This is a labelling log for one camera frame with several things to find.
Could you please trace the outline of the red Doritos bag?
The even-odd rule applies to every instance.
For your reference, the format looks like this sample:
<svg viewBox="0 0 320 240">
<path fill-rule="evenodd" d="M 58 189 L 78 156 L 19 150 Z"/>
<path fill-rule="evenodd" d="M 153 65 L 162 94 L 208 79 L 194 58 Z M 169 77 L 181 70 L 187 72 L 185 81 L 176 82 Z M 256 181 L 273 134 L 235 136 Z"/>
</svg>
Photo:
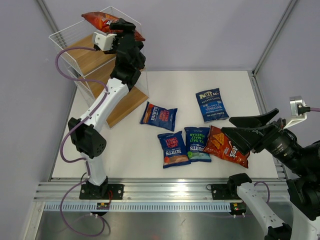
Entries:
<svg viewBox="0 0 320 240">
<path fill-rule="evenodd" d="M 222 133 L 221 129 L 213 125 L 209 128 L 207 142 L 203 149 L 207 154 L 214 155 L 219 159 L 238 164 L 246 169 L 249 168 L 249 153 L 243 155 L 238 148 Z"/>
<path fill-rule="evenodd" d="M 120 18 L 101 11 L 83 13 L 81 16 L 97 30 L 105 34 L 115 34 L 110 30 L 110 24 L 116 22 Z M 137 30 L 134 32 L 134 38 L 136 41 L 141 42 L 146 40 Z"/>
</svg>

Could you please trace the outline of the blue Burts chilli bag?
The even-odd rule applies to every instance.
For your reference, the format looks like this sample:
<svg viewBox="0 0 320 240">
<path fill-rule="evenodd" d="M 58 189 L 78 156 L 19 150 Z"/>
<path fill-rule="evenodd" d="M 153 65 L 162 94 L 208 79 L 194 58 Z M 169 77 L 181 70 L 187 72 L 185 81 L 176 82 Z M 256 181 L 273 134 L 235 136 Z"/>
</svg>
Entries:
<svg viewBox="0 0 320 240">
<path fill-rule="evenodd" d="M 158 134 L 157 138 L 163 150 L 163 168 L 178 167 L 191 164 L 182 131 Z"/>
<path fill-rule="evenodd" d="M 142 125 L 147 124 L 163 128 L 173 132 L 176 126 L 177 112 L 177 108 L 166 109 L 148 101 L 139 123 Z"/>
</svg>

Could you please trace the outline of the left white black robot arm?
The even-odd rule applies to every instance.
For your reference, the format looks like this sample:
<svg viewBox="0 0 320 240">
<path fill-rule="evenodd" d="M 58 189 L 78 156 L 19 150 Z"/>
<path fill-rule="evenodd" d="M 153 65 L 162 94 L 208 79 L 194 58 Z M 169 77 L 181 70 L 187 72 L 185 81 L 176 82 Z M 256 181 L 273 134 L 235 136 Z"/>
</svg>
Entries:
<svg viewBox="0 0 320 240">
<path fill-rule="evenodd" d="M 116 33 L 94 33 L 94 47 L 105 54 L 115 54 L 115 66 L 104 89 L 80 118 L 71 118 L 68 128 L 72 144 L 85 161 L 87 180 L 81 188 L 82 199 L 109 199 L 108 177 L 102 153 L 107 141 L 100 134 L 103 124 L 116 105 L 137 83 L 146 58 L 141 52 L 144 44 L 135 39 L 136 26 L 122 18 L 110 24 Z"/>
</svg>

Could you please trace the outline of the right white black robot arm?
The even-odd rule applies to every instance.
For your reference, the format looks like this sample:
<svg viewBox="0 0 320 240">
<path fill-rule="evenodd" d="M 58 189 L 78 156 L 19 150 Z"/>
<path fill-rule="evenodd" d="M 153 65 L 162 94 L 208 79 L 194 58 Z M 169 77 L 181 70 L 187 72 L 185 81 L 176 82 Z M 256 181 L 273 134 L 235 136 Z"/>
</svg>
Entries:
<svg viewBox="0 0 320 240">
<path fill-rule="evenodd" d="M 291 170 L 297 178 L 286 180 L 293 210 L 293 225 L 279 218 L 270 206 L 256 194 L 246 173 L 232 175 L 227 181 L 227 193 L 240 198 L 250 209 L 264 231 L 266 240 L 318 240 L 320 238 L 320 143 L 302 147 L 290 127 L 307 118 L 311 109 L 303 107 L 290 121 L 272 121 L 279 110 L 257 116 L 231 117 L 233 127 L 223 127 L 232 144 L 245 155 L 267 150 Z"/>
</svg>

